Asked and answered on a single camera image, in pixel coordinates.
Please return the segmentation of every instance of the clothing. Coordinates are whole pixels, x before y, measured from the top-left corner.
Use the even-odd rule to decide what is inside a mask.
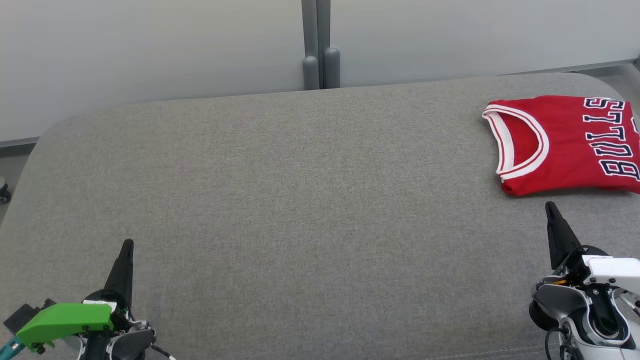
[[[544,95],[492,101],[483,117],[498,141],[496,173],[506,193],[592,186],[640,193],[640,136],[629,102]]]

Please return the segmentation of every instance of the white partition panel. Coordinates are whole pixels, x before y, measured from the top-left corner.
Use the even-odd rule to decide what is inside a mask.
[[[333,0],[342,86],[628,60],[638,0]]]
[[[300,0],[0,0],[0,143],[129,102],[302,90]]]

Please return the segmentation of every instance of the basketball jersey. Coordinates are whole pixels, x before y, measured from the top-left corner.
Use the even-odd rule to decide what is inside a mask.
[[[582,187],[640,193],[640,136],[628,102],[544,95],[492,101],[482,116],[498,141],[496,173],[508,194]]]

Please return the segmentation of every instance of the gray floor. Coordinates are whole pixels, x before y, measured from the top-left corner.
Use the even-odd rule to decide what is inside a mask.
[[[636,113],[640,111],[640,72],[629,65],[604,67],[600,69],[581,70],[581,74],[600,79],[616,89],[620,95],[631,102]],[[20,145],[10,148],[0,148],[0,176],[6,178],[9,190],[13,192],[20,179],[24,164],[33,150],[33,145]],[[0,224],[9,204],[0,205]]]

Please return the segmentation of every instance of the gray fabric surface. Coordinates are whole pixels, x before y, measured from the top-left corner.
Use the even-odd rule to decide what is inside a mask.
[[[587,76],[533,74],[62,122],[0,228],[0,314],[80,301],[132,238],[134,312],[179,360],[543,359],[527,306],[550,272],[545,201],[583,243],[640,256],[637,195],[500,189],[480,114],[543,94],[619,97]]]

